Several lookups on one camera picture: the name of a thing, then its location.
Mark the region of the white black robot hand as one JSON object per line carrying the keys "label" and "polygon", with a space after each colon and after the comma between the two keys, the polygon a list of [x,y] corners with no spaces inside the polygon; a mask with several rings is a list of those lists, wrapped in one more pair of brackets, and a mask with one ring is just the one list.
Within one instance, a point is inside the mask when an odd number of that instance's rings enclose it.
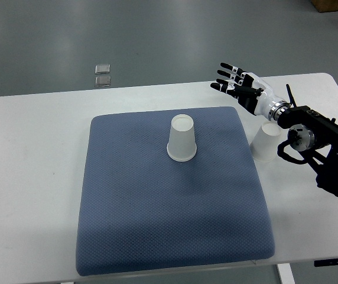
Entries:
{"label": "white black robot hand", "polygon": [[252,115],[277,121],[280,114],[290,107],[287,101],[276,96],[273,88],[256,74],[227,63],[221,63],[220,66],[217,74],[225,78],[216,79],[210,87],[235,98]]}

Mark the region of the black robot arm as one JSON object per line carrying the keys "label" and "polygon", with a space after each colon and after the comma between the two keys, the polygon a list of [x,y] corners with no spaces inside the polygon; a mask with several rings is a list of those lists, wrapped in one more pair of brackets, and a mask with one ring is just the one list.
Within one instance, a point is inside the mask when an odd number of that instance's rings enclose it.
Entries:
{"label": "black robot arm", "polygon": [[338,125],[308,106],[297,106],[286,85],[289,106],[275,114],[277,124],[288,130],[287,139],[277,148],[282,159],[294,164],[309,164],[316,172],[319,188],[338,197]]}

